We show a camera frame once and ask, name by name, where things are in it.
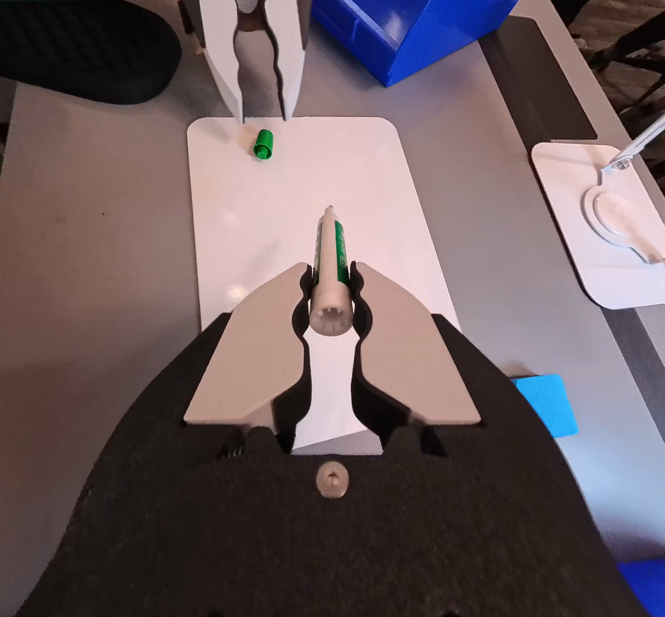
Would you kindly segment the blue foam eraser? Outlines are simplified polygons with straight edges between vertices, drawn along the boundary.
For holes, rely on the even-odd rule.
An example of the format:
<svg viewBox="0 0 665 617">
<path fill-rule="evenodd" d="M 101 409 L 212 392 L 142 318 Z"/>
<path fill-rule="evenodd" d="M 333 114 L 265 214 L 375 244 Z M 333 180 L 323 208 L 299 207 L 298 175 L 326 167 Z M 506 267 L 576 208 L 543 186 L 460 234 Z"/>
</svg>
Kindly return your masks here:
<svg viewBox="0 0 665 617">
<path fill-rule="evenodd" d="M 547 374 L 512 378 L 512 383 L 555 439 L 578 433 L 578 424 L 561 376 Z"/>
</svg>

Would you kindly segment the white metal document stand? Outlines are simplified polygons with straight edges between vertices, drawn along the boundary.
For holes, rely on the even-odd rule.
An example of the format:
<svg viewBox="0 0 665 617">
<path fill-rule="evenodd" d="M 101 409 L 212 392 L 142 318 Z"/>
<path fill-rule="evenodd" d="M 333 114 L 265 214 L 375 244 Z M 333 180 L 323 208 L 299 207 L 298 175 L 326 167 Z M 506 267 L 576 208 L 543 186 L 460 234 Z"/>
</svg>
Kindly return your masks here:
<svg viewBox="0 0 665 617">
<path fill-rule="evenodd" d="M 664 304 L 664 218 L 636 168 L 664 117 L 623 150 L 538 143 L 531 161 L 578 280 L 608 310 Z"/>
</svg>

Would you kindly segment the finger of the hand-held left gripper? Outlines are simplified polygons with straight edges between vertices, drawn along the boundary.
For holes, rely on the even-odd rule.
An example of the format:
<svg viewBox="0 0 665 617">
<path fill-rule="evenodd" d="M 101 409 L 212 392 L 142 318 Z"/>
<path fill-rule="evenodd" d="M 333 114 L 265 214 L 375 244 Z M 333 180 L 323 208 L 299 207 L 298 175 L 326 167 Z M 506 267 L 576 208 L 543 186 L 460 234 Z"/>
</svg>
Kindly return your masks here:
<svg viewBox="0 0 665 617">
<path fill-rule="evenodd" d="M 235 39 L 238 12 L 235 0 L 199 0 L 204 33 L 204 56 L 220 95 L 238 123 L 244 123 Z"/>
<path fill-rule="evenodd" d="M 299 98 L 305 59 L 297 0 L 265 0 L 264 9 L 274 40 L 278 97 L 283 119 L 289 121 Z"/>
</svg>

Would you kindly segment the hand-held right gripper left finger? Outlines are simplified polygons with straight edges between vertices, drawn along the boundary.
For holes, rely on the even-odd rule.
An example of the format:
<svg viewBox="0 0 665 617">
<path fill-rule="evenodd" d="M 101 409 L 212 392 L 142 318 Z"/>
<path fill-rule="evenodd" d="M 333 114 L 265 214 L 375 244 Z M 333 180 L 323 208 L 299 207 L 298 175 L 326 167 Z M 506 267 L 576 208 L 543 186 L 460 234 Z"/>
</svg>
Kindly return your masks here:
<svg viewBox="0 0 665 617">
<path fill-rule="evenodd" d="M 311 406 L 312 267 L 296 263 L 248 294 L 228 316 L 184 415 L 188 425 L 267 428 L 291 453 Z"/>
</svg>

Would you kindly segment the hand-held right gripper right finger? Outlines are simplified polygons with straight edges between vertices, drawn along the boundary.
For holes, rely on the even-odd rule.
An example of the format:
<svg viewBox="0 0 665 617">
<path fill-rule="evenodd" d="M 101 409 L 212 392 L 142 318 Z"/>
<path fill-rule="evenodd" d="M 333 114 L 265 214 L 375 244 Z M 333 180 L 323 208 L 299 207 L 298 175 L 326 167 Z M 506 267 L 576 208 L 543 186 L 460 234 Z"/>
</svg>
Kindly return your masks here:
<svg viewBox="0 0 665 617">
<path fill-rule="evenodd" d="M 351 376 L 356 418 L 385 448 L 395 430 L 481 422 L 436 316 L 407 289 L 370 267 L 351 264 Z"/>
</svg>

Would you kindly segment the black desk mat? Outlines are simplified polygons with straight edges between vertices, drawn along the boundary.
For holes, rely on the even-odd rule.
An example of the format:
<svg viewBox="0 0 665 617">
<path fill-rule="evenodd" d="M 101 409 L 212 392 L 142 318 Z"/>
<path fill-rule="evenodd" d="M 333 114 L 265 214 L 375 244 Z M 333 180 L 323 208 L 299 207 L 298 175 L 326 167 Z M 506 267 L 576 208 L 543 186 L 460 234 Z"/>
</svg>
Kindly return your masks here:
<svg viewBox="0 0 665 617">
<path fill-rule="evenodd" d="M 597 139 L 534 19 L 508 16 L 478 43 L 528 153 L 538 143 Z"/>
</svg>

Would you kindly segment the blue plastic bin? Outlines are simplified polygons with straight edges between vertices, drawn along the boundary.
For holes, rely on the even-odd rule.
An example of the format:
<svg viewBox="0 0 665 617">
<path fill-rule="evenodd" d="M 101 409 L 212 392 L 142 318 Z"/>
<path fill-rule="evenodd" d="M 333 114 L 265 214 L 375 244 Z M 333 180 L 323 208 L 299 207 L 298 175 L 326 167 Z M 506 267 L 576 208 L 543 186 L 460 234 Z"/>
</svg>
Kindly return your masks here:
<svg viewBox="0 0 665 617">
<path fill-rule="evenodd" d="M 312 0 L 312 17 L 389 87 L 498 29 L 519 0 Z"/>
<path fill-rule="evenodd" d="M 664 557 L 619 563 L 619 571 L 651 616 L 664 616 Z"/>
</svg>

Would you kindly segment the small white whiteboard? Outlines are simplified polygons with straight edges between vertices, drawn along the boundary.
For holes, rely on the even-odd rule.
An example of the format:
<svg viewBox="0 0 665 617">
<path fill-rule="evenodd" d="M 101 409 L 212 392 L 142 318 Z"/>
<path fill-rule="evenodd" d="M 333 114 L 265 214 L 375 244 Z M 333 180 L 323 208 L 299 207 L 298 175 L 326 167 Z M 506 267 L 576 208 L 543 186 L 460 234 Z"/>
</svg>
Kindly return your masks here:
<svg viewBox="0 0 665 617">
<path fill-rule="evenodd" d="M 273 154 L 256 158 L 261 129 Z M 398 132 L 378 117 L 290 122 L 207 117 L 187 129 L 202 328 L 295 263 L 313 263 L 333 206 L 349 260 L 370 267 L 459 327 Z"/>
</svg>

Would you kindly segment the green whiteboard marker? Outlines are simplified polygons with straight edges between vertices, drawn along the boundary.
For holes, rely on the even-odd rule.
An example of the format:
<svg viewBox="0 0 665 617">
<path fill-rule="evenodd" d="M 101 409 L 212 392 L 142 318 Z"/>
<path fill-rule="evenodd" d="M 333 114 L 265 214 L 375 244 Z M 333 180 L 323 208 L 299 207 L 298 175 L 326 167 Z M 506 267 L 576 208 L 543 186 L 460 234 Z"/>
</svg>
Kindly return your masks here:
<svg viewBox="0 0 665 617">
<path fill-rule="evenodd" d="M 326 337 L 341 336 L 353 325 L 345 233 L 333 206 L 325 209 L 317 225 L 309 324 Z"/>
</svg>

